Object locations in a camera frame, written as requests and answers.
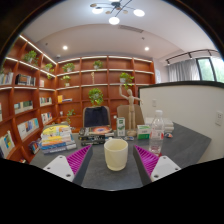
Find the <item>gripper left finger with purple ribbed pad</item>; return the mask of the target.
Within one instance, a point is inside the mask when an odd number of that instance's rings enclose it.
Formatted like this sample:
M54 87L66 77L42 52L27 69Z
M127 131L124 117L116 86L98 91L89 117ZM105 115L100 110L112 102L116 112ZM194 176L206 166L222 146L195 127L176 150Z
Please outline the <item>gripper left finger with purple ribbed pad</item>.
M69 156L57 156L44 167L44 170L77 185L81 185L92 155L92 146L88 145Z

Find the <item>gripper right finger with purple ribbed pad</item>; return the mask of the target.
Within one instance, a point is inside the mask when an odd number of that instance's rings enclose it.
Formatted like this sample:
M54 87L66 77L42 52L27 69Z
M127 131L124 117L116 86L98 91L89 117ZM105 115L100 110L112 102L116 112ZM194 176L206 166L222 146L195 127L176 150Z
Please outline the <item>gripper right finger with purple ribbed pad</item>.
M169 157L158 157L137 145L133 147L133 155L143 185L147 185L180 170L180 167Z

